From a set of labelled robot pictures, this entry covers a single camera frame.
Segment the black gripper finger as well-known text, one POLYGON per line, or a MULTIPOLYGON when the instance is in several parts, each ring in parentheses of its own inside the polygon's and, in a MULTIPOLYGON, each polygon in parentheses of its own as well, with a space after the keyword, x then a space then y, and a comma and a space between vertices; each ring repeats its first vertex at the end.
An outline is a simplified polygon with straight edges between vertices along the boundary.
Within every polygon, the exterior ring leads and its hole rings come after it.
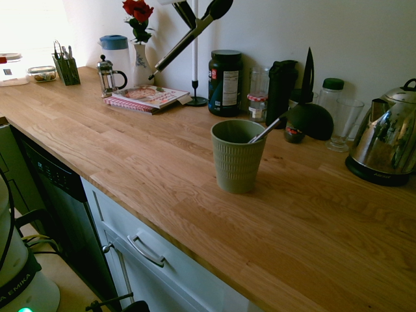
POLYGON ((195 20, 196 17, 187 1, 180 2, 180 11, 185 20, 195 20))
POLYGON ((188 27, 192 27, 192 20, 185 20, 181 14, 180 11, 180 2, 172 4, 172 6, 175 8, 176 12, 179 14, 179 16, 182 18, 182 20, 187 24, 188 27))

